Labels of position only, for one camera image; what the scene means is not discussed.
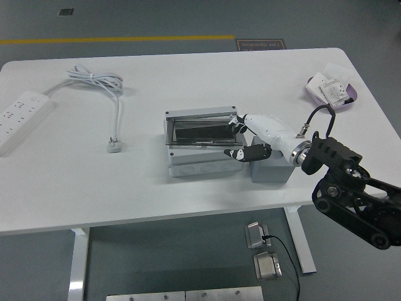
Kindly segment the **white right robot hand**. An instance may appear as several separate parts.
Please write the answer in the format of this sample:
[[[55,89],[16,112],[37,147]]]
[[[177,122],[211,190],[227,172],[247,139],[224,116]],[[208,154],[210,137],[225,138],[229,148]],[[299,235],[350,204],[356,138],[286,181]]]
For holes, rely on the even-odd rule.
[[[297,138],[291,128],[272,115],[238,115],[229,122],[229,126],[235,134],[250,130],[263,141],[262,144],[238,150],[224,150],[225,155],[240,162],[265,160],[271,156],[272,151],[277,150],[292,166],[300,166],[311,147],[310,141]]]

